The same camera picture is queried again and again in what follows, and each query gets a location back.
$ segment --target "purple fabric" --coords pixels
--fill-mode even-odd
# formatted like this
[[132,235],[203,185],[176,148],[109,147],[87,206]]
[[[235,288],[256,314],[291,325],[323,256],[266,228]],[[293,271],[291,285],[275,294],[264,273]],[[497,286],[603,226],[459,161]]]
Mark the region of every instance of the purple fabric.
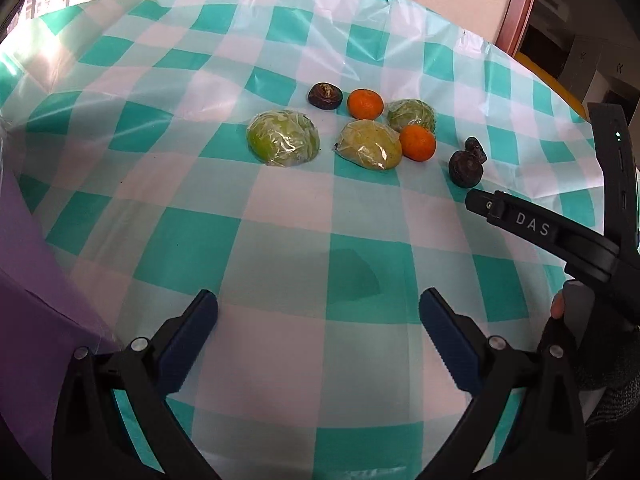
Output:
[[47,476],[58,395],[79,346],[94,353],[117,349],[111,331],[56,263],[6,171],[0,194],[0,413]]

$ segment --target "table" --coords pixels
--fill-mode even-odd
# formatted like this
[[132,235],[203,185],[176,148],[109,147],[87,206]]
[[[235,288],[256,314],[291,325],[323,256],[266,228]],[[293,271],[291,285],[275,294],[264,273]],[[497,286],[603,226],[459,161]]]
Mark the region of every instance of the table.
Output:
[[[565,275],[465,210],[446,168],[467,137],[489,156],[482,189],[602,229],[590,125],[409,0],[101,0],[19,27],[1,52],[8,164],[121,340],[151,335],[201,288],[220,298],[170,405],[225,479],[414,478],[468,401],[418,322],[429,286],[534,347]],[[335,155],[351,119],[306,102],[319,81],[433,105],[434,158],[377,173]],[[321,151],[267,167],[244,129],[284,107],[311,118]]]

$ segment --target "green vegetable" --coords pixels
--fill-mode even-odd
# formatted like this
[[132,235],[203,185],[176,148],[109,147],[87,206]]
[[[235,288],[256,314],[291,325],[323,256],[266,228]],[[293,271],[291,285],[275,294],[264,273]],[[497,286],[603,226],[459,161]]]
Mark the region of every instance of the green vegetable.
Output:
[[399,137],[385,124],[364,119],[344,127],[335,151],[342,158],[368,170],[390,170],[402,158]]
[[386,118],[396,132],[408,124],[420,124],[432,134],[436,133],[436,115],[433,108],[420,99],[402,99],[388,106]]
[[295,110],[272,110],[254,117],[246,129],[249,147],[271,166],[295,166],[320,151],[318,129]]

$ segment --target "cabbage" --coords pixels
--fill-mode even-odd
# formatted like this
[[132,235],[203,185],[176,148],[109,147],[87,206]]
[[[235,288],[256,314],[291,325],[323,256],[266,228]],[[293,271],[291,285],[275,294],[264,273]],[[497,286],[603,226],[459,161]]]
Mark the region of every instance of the cabbage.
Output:
[[408,124],[420,124],[432,134],[436,133],[435,111],[420,99],[402,99],[388,106],[386,120],[396,132]]
[[246,129],[249,147],[271,166],[296,166],[320,150],[318,129],[295,110],[272,110],[254,117]]

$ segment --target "human hand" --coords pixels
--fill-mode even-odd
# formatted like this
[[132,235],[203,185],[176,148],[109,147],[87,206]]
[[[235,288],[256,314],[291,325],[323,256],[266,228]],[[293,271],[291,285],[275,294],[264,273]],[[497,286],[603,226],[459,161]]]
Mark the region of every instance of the human hand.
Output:
[[564,316],[564,296],[562,290],[559,290],[551,302],[551,317],[561,319],[562,316]]

